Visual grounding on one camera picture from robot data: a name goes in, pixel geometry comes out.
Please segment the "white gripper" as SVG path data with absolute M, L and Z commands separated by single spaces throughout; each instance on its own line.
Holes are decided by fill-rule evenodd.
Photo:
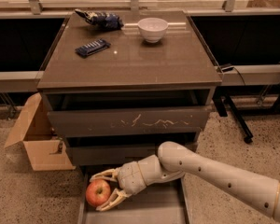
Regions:
M 120 168 L 104 170 L 93 175 L 90 182 L 98 179 L 110 182 L 118 181 L 122 190 L 114 189 L 108 200 L 99 205 L 96 210 L 99 212 L 108 211 L 152 184 L 174 181 L 183 175 L 182 171 L 167 171 L 156 155 L 151 155 L 140 161 L 125 163 Z

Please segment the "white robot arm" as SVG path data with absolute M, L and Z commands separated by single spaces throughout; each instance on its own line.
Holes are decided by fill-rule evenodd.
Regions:
M 160 144 L 156 155 L 93 175 L 92 181 L 119 184 L 96 209 L 110 210 L 152 184 L 173 181 L 185 174 L 198 176 L 280 223 L 280 180 L 213 161 L 172 141 Z

